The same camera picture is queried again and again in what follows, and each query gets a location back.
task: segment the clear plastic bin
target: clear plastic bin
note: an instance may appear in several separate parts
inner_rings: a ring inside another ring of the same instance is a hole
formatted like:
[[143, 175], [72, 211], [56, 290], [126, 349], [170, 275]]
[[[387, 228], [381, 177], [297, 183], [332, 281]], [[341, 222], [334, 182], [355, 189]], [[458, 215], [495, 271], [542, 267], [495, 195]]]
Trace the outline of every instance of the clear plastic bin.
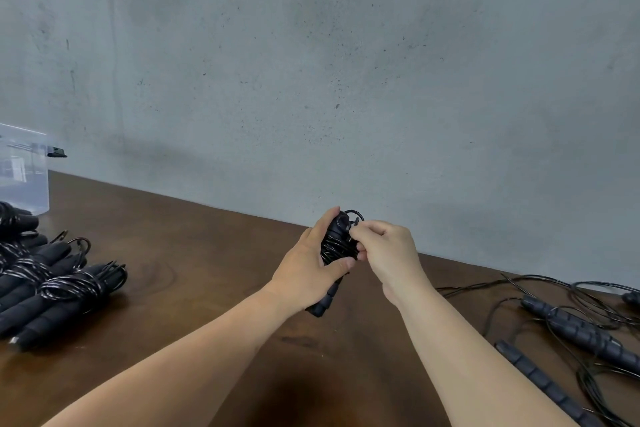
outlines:
[[44, 133], [0, 123], [0, 201], [34, 214], [49, 211], [47, 156], [53, 149]]

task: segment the gray wall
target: gray wall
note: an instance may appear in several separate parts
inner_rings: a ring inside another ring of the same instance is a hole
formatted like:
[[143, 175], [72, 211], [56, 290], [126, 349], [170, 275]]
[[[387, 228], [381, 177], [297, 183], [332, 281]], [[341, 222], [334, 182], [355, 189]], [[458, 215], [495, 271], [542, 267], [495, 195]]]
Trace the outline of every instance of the gray wall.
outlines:
[[422, 252], [640, 286], [640, 0], [0, 9], [0, 121], [56, 135], [54, 169], [295, 223], [339, 203]]

